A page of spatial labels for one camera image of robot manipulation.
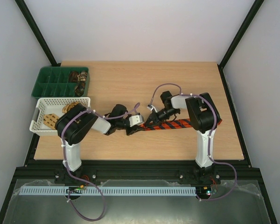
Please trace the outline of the orange navy striped tie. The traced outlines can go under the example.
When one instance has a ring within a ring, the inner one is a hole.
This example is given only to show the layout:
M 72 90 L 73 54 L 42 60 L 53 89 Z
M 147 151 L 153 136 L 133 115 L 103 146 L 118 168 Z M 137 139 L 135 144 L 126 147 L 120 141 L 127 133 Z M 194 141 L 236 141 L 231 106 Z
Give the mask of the orange navy striped tie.
M 176 119 L 170 121 L 159 121 L 157 126 L 152 128 L 146 128 L 145 124 L 140 125 L 145 128 L 144 131 L 154 131 L 154 130 L 170 130 L 170 129 L 181 129 L 181 128 L 192 128 L 192 123 L 190 119 Z

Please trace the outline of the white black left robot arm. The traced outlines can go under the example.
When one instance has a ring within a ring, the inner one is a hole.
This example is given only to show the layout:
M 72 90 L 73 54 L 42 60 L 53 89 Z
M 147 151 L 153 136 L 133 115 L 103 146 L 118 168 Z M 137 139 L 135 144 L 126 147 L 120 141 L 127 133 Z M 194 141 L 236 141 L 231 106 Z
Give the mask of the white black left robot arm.
M 129 136 L 141 131 L 143 116 L 136 112 L 139 103 L 128 111 L 124 105 L 117 104 L 110 113 L 98 115 L 95 110 L 81 103 L 69 109 L 55 124 L 63 148 L 63 165 L 70 172 L 75 172 L 81 165 L 80 143 L 90 130 L 104 135 L 111 135 L 116 130 L 125 130 Z

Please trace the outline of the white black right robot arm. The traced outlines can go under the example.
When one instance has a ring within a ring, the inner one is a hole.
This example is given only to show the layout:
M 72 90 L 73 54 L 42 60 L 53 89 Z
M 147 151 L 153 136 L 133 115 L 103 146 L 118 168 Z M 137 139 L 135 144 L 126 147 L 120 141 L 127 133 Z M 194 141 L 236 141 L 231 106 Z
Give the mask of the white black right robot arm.
M 214 163 L 214 134 L 221 121 L 210 94 L 205 92 L 199 95 L 174 96 L 171 92 L 165 91 L 160 98 L 164 108 L 160 111 L 152 110 L 144 123 L 145 127 L 158 126 L 171 116 L 179 114 L 181 109 L 186 109 L 191 126 L 197 132 L 196 163 L 199 168 L 194 171 L 194 177 L 200 183 L 206 182 L 210 178 L 210 171 L 207 168 Z

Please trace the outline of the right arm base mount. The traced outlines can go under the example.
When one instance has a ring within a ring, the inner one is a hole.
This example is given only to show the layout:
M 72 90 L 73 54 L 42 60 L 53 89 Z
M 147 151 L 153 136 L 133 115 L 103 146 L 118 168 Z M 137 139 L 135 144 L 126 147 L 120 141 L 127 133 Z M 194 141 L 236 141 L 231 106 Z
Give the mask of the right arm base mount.
M 220 184 L 220 176 L 215 167 L 207 168 L 191 167 L 190 169 L 182 169 L 178 171 L 180 184 L 200 184 L 211 185 Z

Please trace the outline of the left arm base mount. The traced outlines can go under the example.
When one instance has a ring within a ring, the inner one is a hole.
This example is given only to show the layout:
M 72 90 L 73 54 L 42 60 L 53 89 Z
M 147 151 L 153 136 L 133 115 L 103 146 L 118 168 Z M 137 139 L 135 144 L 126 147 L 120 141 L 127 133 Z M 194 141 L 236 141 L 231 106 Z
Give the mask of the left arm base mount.
M 74 185 L 85 185 L 87 184 L 85 181 L 95 183 L 96 182 L 96 176 L 97 176 L 97 170 L 96 169 L 88 169 L 80 167 L 75 172 L 70 172 L 71 175 L 78 178 L 73 178 L 69 175 L 66 167 L 62 167 L 59 169 L 56 169 L 54 171 L 55 175 L 55 184 L 64 184 L 66 186 L 74 186 Z

